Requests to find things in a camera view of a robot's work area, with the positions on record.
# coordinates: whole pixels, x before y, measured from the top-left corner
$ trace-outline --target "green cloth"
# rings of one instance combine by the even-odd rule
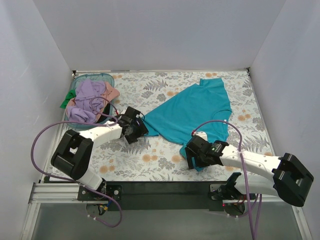
[[[64,99],[64,101],[62,102],[60,108],[66,109],[67,104],[68,104],[68,102],[70,101],[70,99],[73,99],[73,98],[75,98],[75,97],[76,97],[76,90],[75,90],[75,89],[70,90],[70,91],[66,94],[65,99]]]

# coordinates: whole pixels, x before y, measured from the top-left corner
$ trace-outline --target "white panel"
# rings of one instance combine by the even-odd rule
[[[1,0],[0,29],[0,239],[17,240],[40,176],[30,161],[31,144],[61,118],[71,71],[32,0]],[[36,147],[40,166],[53,133]]]
[[[285,0],[34,0],[74,70],[243,69]]]
[[[315,177],[303,211],[320,239],[320,2],[286,1],[252,65],[275,152],[296,155]]]

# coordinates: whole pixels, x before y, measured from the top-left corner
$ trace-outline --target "table surface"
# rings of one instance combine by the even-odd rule
[[[243,135],[245,150],[271,155],[272,148],[248,73],[219,72],[121,72],[111,73],[120,96],[115,106],[121,112],[127,106],[147,114],[183,89],[198,84],[200,79],[222,78],[232,114],[229,122]],[[69,129],[65,124],[58,133],[60,139]],[[239,136],[231,127],[228,143],[238,145]],[[140,137],[126,145],[124,140],[107,142],[92,151],[90,164],[107,181],[225,181],[233,172],[229,166],[209,166],[203,171],[188,170],[187,161],[179,154],[180,144],[168,142],[161,136]],[[64,176],[48,165],[49,172]]]

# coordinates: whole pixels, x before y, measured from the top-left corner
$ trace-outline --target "metal frame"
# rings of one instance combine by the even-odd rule
[[[112,73],[112,72],[176,72],[177,70],[164,70],[164,71],[160,71],[160,70],[151,70],[151,71],[139,71],[139,70],[130,70],[130,71],[76,71],[75,74],[72,74],[72,77],[76,77],[82,74],[88,74],[88,73]],[[196,70],[194,72],[203,72],[204,70]],[[249,77],[249,82],[251,84],[251,87],[253,89],[253,85],[251,82],[251,78],[250,75],[248,74]],[[272,151],[272,154],[275,154],[274,148],[272,146],[271,143],[271,139],[268,133],[268,130],[266,128],[266,124],[259,106],[258,101],[256,102],[259,112],[261,114],[261,119],[263,121],[263,124],[265,126],[265,131],[266,131],[266,135],[267,138],[269,140],[270,143],[270,148]],[[62,131],[62,125],[59,126],[58,130],[56,131],[56,134],[54,136],[54,140],[50,146],[50,151],[48,151],[48,157],[47,157],[47,161],[45,163],[45,169],[48,169],[49,166],[49,159],[51,154],[53,153],[53,150],[55,149],[55,147],[57,146],[57,139],[60,137],[61,135],[61,131]],[[79,192],[79,185],[76,183],[43,183],[44,182],[44,175],[41,177],[41,182],[42,183],[35,183],[33,188],[32,188],[32,192],[30,195],[30,199],[29,199],[29,205],[28,205],[28,210],[27,210],[27,214],[26,214],[26,219],[25,219],[25,223],[23,226],[23,231],[21,234],[21,240],[30,240],[32,238],[35,226],[36,226],[36,221],[37,221],[37,217],[38,217],[38,213],[40,210],[40,206],[41,203],[97,203],[96,201],[78,201],[77,197],[78,197],[78,192]],[[263,202],[283,202],[279,197],[275,197],[275,196],[268,196],[268,195],[264,195],[262,198]],[[223,201],[224,203],[232,203],[233,201],[230,200],[226,200]],[[292,210],[294,212],[294,216],[296,218],[296,222],[299,228],[299,231],[301,233],[302,239],[303,240],[312,240],[312,236],[305,218],[305,215],[303,213],[303,210],[301,207],[295,207],[292,206]]]

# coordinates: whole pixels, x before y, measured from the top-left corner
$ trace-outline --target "lavender clothing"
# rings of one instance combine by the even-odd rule
[[[76,97],[74,99],[75,106],[68,106],[67,113],[70,121],[78,121],[82,123],[94,123],[96,121],[96,114],[100,109],[104,108],[104,100],[97,98],[92,101],[94,97],[101,96],[106,91],[106,84],[103,81],[91,81],[89,78],[82,81],[75,89]]]
[[[81,123],[94,123],[96,121],[96,115],[90,111],[82,110],[76,106],[68,106],[67,113],[69,121],[81,122]]]
[[[92,101],[92,109],[90,99],[101,96],[105,91],[106,84],[103,81],[91,81],[87,78],[75,89],[75,105],[82,110],[97,114],[104,107],[104,101],[102,98],[94,99]]]

